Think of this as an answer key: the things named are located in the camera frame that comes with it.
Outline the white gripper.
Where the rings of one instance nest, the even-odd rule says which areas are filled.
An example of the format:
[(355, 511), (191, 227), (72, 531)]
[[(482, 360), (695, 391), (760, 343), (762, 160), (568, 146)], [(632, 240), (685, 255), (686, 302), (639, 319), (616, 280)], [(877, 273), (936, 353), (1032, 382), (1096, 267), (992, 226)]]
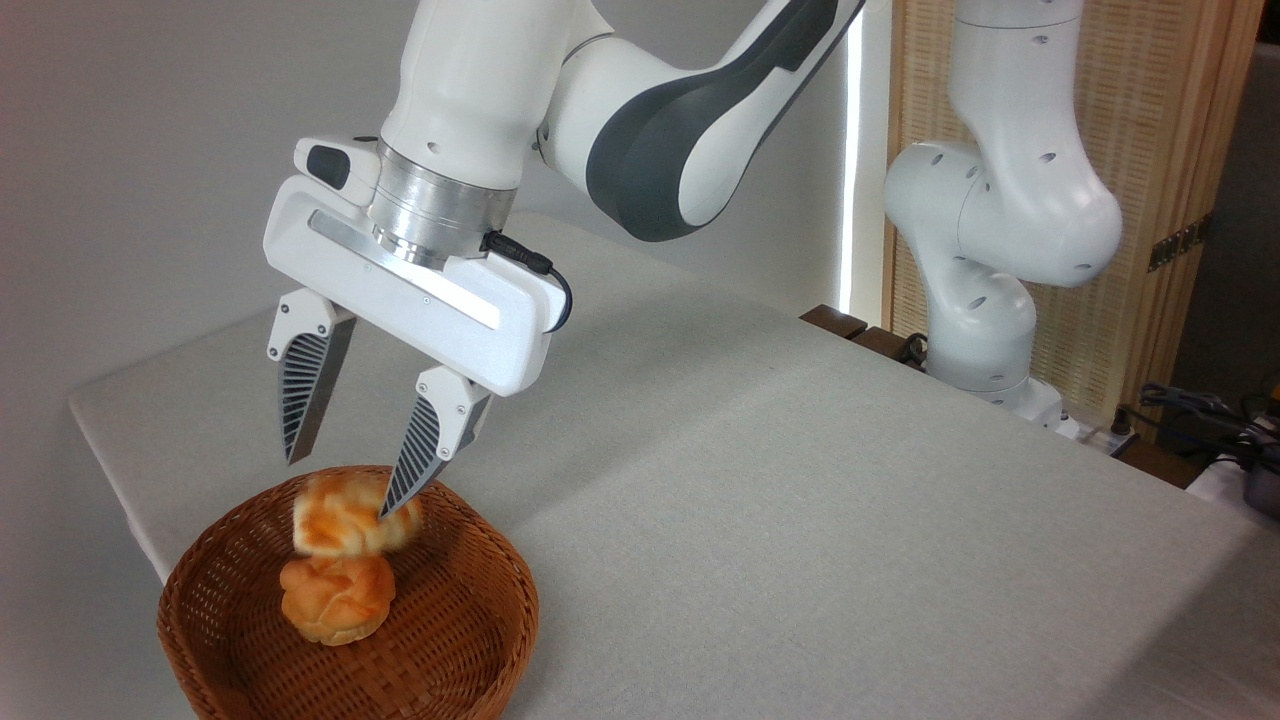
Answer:
[(506, 223), (509, 190), (447, 178), (378, 138), (302, 138), (293, 160), (262, 241), (269, 264), (310, 288), (280, 297), (268, 341), (285, 461), (314, 450), (356, 316), (445, 365), (416, 379), (388, 518), (474, 442), (492, 392), (539, 377), (563, 290), (483, 249)]

